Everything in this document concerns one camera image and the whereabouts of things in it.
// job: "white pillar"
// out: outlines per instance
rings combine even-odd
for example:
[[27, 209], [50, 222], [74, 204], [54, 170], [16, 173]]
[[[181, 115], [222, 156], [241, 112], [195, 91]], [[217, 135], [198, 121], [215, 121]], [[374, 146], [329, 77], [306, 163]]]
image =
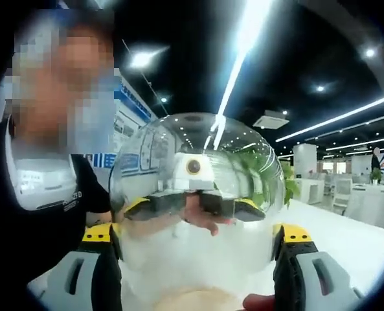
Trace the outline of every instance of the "white pillar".
[[317, 172], [317, 146], [314, 144], [298, 144], [293, 148], [294, 174], [308, 176], [309, 172]]

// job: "clear plastic sphere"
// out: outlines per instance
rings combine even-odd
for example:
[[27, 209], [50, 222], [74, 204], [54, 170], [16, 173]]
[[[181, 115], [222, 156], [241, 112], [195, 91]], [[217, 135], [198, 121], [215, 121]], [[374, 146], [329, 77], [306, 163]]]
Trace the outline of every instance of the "clear plastic sphere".
[[165, 117], [124, 144], [109, 186], [124, 310], [237, 310], [257, 292], [284, 204], [280, 163], [258, 132], [208, 113]]

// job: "hand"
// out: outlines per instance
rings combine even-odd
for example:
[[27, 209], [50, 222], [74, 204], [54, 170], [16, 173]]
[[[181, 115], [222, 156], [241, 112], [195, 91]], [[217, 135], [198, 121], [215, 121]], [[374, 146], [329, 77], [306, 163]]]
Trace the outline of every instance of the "hand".
[[186, 197], [186, 207], [181, 214], [181, 218], [196, 227], [208, 229], [212, 236], [219, 232], [217, 224], [233, 224], [234, 220], [222, 216], [214, 216], [205, 212], [200, 206], [198, 194], [188, 194]]
[[249, 294], [243, 300], [243, 307], [246, 311], [273, 311], [275, 297]]

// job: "camera lens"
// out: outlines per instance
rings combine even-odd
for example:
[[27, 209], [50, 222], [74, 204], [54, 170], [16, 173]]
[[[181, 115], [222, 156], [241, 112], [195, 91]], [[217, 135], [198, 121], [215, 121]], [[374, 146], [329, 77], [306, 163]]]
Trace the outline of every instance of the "camera lens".
[[196, 160], [191, 160], [187, 163], [187, 170], [191, 174], [197, 174], [200, 171], [200, 163]]

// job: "white table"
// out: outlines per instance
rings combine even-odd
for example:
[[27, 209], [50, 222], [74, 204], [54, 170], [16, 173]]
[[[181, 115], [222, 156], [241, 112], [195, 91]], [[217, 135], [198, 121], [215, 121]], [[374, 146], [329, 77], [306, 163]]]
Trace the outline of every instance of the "white table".
[[324, 180], [297, 178], [295, 182], [300, 189], [300, 196], [296, 198], [297, 200], [307, 204], [322, 202], [324, 197]]
[[[351, 276], [352, 285], [366, 295], [384, 272], [384, 229], [367, 225], [323, 209], [292, 200], [278, 222], [297, 224], [311, 235], [319, 251], [329, 253]], [[265, 270], [259, 293], [274, 293], [272, 273]]]
[[384, 185], [353, 185], [344, 215], [384, 228]]

